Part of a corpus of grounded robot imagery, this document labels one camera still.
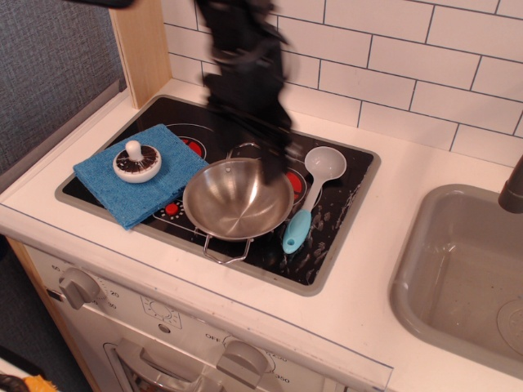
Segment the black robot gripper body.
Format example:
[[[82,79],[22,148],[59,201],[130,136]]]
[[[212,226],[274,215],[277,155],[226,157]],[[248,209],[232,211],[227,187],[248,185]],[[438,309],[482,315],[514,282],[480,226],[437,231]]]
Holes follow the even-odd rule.
[[[279,102],[284,87],[281,41],[268,37],[250,50],[212,48],[220,73],[203,80],[209,90],[208,106],[242,123],[266,139],[288,139],[292,120]]]

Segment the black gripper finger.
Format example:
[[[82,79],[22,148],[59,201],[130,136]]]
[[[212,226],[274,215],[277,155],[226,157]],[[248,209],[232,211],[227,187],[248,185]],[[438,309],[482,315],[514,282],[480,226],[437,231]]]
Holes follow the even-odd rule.
[[[261,147],[264,182],[269,185],[277,176],[284,174],[288,166],[287,149],[291,140],[285,132],[263,131],[257,141]]]

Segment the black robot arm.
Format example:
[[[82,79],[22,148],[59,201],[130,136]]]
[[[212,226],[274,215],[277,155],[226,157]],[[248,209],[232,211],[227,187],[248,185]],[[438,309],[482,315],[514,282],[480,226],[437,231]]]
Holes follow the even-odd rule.
[[[279,102],[284,88],[285,38],[268,23],[270,1],[198,1],[212,35],[211,55],[219,68],[203,81],[208,108],[235,122],[261,147],[266,184],[288,166],[292,120]]]

